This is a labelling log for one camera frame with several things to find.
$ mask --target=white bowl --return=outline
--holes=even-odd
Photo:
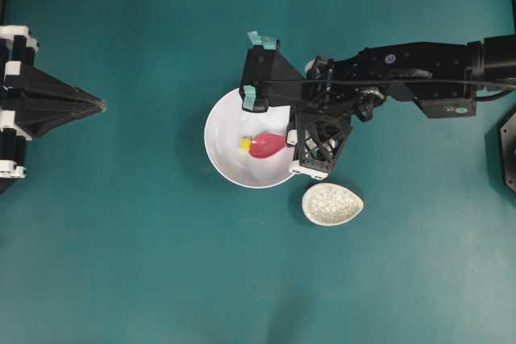
[[[267,189],[290,179],[293,148],[286,147],[276,155],[256,159],[239,147],[243,137],[255,137],[263,132],[285,135],[289,109],[280,106],[269,108],[266,113],[248,113],[242,110],[238,89],[218,100],[204,127],[204,146],[215,169],[229,181],[250,189]]]
[[[305,192],[302,208],[306,217],[316,225],[338,226],[361,213],[364,201],[342,185],[319,183]]]

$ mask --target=green tabletop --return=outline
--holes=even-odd
[[[108,102],[30,144],[0,197],[0,342],[516,342],[516,196],[496,125],[389,101],[331,181],[366,208],[335,228],[310,183],[242,189],[210,165],[206,116],[239,84],[246,32],[316,54],[513,33],[510,0],[8,0],[36,66]]]

